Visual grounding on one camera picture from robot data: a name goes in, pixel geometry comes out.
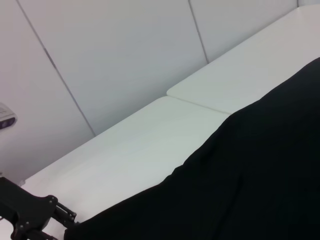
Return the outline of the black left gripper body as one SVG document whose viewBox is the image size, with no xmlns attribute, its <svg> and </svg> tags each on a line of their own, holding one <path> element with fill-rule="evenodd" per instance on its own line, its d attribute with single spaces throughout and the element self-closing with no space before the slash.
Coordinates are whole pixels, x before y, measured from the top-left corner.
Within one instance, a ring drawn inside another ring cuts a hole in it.
<svg viewBox="0 0 320 240">
<path fill-rule="evenodd" d="M 15 231 L 42 231 L 52 218 L 58 199 L 52 195 L 38 197 L 30 194 L 5 177 L 0 178 L 0 216 L 10 222 Z"/>
</svg>

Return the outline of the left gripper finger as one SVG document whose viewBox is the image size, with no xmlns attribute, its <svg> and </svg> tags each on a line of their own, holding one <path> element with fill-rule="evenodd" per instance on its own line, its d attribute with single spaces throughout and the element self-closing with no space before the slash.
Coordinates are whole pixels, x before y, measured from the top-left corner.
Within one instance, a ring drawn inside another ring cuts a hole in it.
<svg viewBox="0 0 320 240">
<path fill-rule="evenodd" d="M 30 230 L 30 231 L 14 231 L 15 240 L 58 240 L 54 236 L 51 236 L 43 231 Z"/>
<path fill-rule="evenodd" d="M 62 205 L 59 202 L 55 203 L 55 209 L 53 211 L 52 218 L 55 219 L 58 223 L 63 225 L 66 229 L 74 227 L 79 224 L 76 220 L 77 214 L 71 211 L 66 206 Z"/>
</svg>

